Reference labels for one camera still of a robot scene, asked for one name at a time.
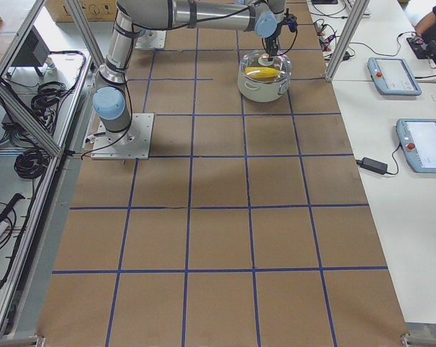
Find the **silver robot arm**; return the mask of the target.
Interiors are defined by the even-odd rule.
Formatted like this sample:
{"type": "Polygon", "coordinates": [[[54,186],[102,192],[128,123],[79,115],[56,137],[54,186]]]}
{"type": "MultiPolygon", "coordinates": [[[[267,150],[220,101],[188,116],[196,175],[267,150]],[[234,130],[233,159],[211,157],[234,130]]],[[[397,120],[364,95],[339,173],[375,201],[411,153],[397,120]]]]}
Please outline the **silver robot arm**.
{"type": "Polygon", "coordinates": [[[155,30],[146,30],[146,29],[142,28],[139,31],[139,35],[138,35],[137,39],[142,41],[142,42],[148,42],[148,41],[155,40],[156,37],[157,37],[157,32],[155,30]]]}
{"type": "Polygon", "coordinates": [[[254,32],[269,57],[279,52],[284,26],[296,31],[296,18],[284,1],[118,1],[114,28],[104,62],[94,81],[92,105],[105,128],[108,146],[131,143],[137,136],[127,86],[135,50],[153,50],[168,31],[208,28],[254,32]]]}

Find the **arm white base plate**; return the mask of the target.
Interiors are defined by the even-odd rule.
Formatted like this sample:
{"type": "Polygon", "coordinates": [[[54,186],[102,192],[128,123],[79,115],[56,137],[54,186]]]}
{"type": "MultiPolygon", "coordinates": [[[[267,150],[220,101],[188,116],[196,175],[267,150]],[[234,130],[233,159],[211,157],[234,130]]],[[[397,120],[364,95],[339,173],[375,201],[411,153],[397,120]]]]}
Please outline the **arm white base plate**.
{"type": "Polygon", "coordinates": [[[161,50],[166,43],[166,31],[141,29],[135,49],[139,51],[161,50]]]}
{"type": "Polygon", "coordinates": [[[102,121],[99,121],[98,131],[104,132],[96,137],[92,159],[96,160],[147,160],[150,152],[150,141],[153,130],[153,113],[135,113],[127,134],[107,132],[102,121]]]}

